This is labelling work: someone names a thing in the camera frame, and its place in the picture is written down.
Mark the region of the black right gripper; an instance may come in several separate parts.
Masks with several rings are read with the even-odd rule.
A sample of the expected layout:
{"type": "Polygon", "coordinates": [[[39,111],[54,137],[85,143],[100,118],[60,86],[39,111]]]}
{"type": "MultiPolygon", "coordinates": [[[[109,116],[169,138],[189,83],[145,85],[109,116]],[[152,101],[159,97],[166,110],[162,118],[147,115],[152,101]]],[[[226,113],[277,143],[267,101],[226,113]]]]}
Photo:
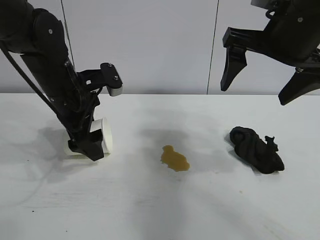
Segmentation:
{"type": "Polygon", "coordinates": [[[246,52],[267,56],[295,67],[278,94],[281,105],[320,89],[320,2],[318,0],[253,0],[264,9],[263,30],[228,27],[222,42],[226,60],[220,89],[226,91],[247,66],[246,52]]]}

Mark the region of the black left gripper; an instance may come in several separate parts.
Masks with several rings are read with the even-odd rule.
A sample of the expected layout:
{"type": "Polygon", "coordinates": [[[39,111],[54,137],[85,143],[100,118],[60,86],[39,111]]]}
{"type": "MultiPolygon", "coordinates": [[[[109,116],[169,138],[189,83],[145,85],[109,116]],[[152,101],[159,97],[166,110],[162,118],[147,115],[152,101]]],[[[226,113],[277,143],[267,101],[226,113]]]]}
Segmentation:
{"type": "Polygon", "coordinates": [[[72,153],[84,155],[92,161],[104,157],[102,133],[90,133],[93,112],[100,104],[103,88],[101,71],[66,72],[48,94],[59,113],[58,119],[66,127],[67,146],[72,153]]]}

